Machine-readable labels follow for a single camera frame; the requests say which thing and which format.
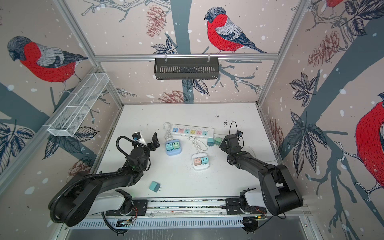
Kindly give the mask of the white square power strip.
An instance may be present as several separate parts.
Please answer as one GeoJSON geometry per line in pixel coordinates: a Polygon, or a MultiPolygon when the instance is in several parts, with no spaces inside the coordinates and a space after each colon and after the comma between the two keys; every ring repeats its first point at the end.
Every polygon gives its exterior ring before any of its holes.
{"type": "Polygon", "coordinates": [[[206,153],[192,155],[193,168],[195,171],[206,170],[210,167],[210,161],[206,153]]]}

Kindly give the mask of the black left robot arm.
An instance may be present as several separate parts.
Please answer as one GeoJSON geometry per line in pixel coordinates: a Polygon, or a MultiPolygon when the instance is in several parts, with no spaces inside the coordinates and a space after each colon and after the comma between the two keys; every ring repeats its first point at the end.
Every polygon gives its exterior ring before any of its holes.
{"type": "Polygon", "coordinates": [[[135,185],[151,167],[150,152],[160,147],[157,133],[146,144],[139,132],[132,139],[120,136],[116,148],[125,156],[125,163],[115,172],[77,173],[50,201],[48,209],[54,223],[69,227],[80,223],[91,213],[97,196],[117,188],[135,185]]]}

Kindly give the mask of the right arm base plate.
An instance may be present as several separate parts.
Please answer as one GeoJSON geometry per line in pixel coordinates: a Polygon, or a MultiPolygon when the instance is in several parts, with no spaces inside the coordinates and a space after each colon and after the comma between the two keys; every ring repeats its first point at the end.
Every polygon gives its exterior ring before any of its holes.
{"type": "Polygon", "coordinates": [[[225,204],[221,206],[228,215],[266,215],[265,207],[250,206],[242,197],[226,199],[225,204]]]}

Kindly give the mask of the light green charger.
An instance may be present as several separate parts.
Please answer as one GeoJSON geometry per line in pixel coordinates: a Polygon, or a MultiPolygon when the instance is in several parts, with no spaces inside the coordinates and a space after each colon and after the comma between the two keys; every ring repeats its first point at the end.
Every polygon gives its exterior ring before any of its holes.
{"type": "Polygon", "coordinates": [[[222,143],[223,139],[220,138],[220,137],[215,137],[214,138],[214,144],[217,145],[217,146],[220,146],[220,144],[222,143]]]}

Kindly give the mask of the blue square power strip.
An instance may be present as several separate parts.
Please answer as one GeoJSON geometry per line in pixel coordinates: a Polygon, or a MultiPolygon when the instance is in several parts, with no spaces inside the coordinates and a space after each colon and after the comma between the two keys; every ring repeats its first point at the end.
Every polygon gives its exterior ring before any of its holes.
{"type": "Polygon", "coordinates": [[[166,153],[168,156],[175,156],[182,152],[180,140],[169,140],[165,144],[166,153]]]}

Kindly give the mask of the white long power strip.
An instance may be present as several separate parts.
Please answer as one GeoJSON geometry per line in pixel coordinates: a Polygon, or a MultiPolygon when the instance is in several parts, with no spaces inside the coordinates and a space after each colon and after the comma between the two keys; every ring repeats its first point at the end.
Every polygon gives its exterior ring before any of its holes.
{"type": "Polygon", "coordinates": [[[184,137],[194,137],[194,138],[214,138],[214,129],[205,128],[205,127],[196,127],[188,125],[177,125],[173,124],[171,126],[171,133],[173,135],[179,135],[184,137]]]}

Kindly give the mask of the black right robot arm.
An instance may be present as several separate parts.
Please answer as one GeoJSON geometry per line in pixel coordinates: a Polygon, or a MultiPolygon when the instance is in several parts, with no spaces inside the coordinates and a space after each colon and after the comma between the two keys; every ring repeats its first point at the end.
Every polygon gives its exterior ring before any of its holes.
{"type": "Polygon", "coordinates": [[[229,133],[222,140],[220,149],[227,154],[227,162],[231,166],[250,173],[260,181],[264,207],[273,216],[302,207],[302,194],[288,168],[263,162],[243,151],[239,144],[242,138],[243,132],[239,130],[235,134],[229,133]]]}

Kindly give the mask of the pink charger plug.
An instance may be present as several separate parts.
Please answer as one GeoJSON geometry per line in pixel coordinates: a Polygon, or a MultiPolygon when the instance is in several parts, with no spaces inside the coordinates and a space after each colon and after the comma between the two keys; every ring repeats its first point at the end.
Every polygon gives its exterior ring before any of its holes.
{"type": "Polygon", "coordinates": [[[195,158],[194,159],[194,166],[199,166],[201,165],[201,158],[195,158]]]}

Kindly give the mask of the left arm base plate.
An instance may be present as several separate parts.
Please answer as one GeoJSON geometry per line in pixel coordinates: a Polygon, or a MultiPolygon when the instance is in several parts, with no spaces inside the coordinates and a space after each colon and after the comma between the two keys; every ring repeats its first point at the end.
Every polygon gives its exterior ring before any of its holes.
{"type": "Polygon", "coordinates": [[[118,210],[106,211],[106,216],[125,217],[125,216],[145,216],[148,206],[148,200],[133,199],[130,202],[125,201],[118,210]]]}

